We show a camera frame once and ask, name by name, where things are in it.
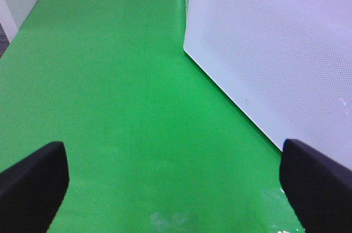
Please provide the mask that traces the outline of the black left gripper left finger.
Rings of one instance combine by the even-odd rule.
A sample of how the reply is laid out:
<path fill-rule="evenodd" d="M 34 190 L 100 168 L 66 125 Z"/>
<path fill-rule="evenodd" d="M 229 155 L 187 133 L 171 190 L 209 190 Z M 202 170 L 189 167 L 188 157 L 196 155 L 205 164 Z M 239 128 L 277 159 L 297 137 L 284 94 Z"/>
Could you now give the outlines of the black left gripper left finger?
<path fill-rule="evenodd" d="M 1 172 L 1 232 L 47 232 L 69 186 L 63 142 L 50 142 Z"/>

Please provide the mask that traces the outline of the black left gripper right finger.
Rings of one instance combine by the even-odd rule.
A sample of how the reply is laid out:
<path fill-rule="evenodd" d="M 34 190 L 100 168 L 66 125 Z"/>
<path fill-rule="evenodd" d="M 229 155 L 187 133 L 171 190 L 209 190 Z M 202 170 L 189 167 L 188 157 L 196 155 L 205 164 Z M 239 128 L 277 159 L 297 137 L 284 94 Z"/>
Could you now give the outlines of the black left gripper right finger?
<path fill-rule="evenodd" d="M 350 169 L 297 139 L 287 139 L 279 181 L 305 232 L 351 232 Z"/>

